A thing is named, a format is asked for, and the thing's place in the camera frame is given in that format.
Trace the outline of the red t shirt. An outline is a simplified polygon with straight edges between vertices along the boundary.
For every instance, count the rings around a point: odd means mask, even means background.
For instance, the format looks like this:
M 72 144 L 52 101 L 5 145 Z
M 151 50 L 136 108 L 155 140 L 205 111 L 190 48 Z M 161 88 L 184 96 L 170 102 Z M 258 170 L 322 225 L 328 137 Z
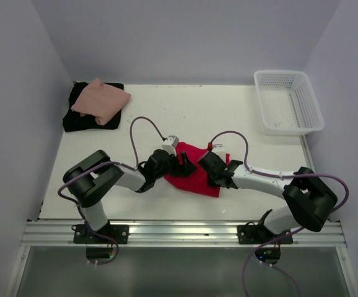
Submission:
M 209 185 L 207 173 L 198 164 L 199 159 L 208 152 L 208 149 L 198 148 L 186 142 L 179 141 L 175 147 L 175 151 L 178 157 L 179 171 L 166 174 L 164 176 L 165 180 L 181 191 L 218 198 L 220 187 Z M 182 153 L 186 153 L 186 161 L 196 167 L 188 176 L 183 175 L 185 173 L 183 171 L 185 164 L 182 160 Z

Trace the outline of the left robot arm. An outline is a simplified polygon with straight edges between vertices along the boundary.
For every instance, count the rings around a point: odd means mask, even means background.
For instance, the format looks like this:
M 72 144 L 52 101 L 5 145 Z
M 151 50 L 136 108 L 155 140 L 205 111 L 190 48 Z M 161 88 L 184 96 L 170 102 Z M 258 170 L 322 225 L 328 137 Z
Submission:
M 187 154 L 179 155 L 158 149 L 137 168 L 112 161 L 103 150 L 98 150 L 74 165 L 63 176 L 64 185 L 58 194 L 64 197 L 67 189 L 74 198 L 79 213 L 89 227 L 88 236 L 96 243 L 106 241 L 110 234 L 108 218 L 102 205 L 102 198 L 113 186 L 124 187 L 143 193 L 154 187 L 155 182 L 166 175 L 189 177 L 197 170 Z

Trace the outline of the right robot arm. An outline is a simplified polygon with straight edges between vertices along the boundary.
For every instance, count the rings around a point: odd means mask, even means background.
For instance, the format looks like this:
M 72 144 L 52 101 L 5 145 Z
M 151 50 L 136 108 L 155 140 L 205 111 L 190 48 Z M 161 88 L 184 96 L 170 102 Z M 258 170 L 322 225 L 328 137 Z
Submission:
M 307 167 L 286 179 L 283 173 L 258 174 L 238 160 L 226 164 L 214 152 L 204 154 L 198 165 L 207 173 L 209 184 L 258 191 L 286 202 L 286 206 L 268 210 L 259 220 L 256 234 L 264 243 L 292 228 L 319 232 L 338 202 L 336 194 Z

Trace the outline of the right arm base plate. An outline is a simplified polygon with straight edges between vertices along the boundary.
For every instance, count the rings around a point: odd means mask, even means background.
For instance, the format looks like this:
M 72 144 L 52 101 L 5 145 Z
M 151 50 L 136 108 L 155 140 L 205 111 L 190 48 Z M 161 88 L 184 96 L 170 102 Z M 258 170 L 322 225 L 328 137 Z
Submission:
M 289 234 L 290 230 L 285 230 L 278 235 L 270 232 L 265 226 L 248 222 L 245 225 L 237 226 L 237 237 L 239 244 L 263 244 L 274 238 Z

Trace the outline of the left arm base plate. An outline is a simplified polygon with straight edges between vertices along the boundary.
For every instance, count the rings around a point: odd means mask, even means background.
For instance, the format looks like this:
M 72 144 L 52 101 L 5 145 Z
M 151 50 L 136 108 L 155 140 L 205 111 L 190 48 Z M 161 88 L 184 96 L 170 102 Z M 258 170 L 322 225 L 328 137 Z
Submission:
M 75 244 L 108 244 L 109 239 L 101 238 L 91 233 L 84 224 L 71 227 L 74 232 L 73 243 Z M 98 234 L 113 238 L 118 244 L 126 244 L 129 236 L 128 225 L 105 225 Z

